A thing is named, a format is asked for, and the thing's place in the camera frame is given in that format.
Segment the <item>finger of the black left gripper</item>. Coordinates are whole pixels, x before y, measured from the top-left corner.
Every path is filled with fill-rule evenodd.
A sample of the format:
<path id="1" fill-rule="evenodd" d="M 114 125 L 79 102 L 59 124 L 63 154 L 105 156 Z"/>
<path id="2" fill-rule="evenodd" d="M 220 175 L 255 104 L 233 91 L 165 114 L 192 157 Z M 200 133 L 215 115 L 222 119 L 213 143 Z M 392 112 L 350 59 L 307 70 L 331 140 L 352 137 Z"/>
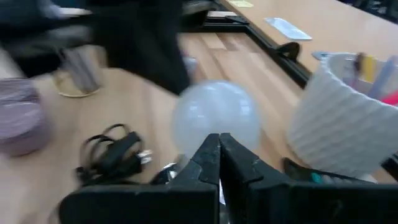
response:
<path id="1" fill-rule="evenodd" d="M 178 45 L 181 1 L 133 1 L 106 14 L 108 65 L 179 95 L 190 76 Z"/>

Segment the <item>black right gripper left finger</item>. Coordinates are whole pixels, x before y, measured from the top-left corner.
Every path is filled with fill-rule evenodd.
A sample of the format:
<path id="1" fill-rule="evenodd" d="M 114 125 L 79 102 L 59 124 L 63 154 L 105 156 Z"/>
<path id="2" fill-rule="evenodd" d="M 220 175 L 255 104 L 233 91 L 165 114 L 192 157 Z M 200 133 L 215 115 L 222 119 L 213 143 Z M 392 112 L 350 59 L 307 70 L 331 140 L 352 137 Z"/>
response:
<path id="1" fill-rule="evenodd" d="M 94 185 L 67 195 L 60 223 L 218 223 L 220 136 L 208 135 L 167 184 Z"/>

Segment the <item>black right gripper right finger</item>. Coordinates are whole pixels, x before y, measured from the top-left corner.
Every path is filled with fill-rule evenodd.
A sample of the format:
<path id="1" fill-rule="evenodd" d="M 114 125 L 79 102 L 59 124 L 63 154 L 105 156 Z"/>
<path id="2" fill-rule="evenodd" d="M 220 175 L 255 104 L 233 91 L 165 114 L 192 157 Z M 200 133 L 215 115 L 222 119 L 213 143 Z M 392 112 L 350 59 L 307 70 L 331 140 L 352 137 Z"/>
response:
<path id="1" fill-rule="evenodd" d="M 288 177 L 220 135 L 220 178 L 231 223 L 397 223 L 397 186 Z"/>

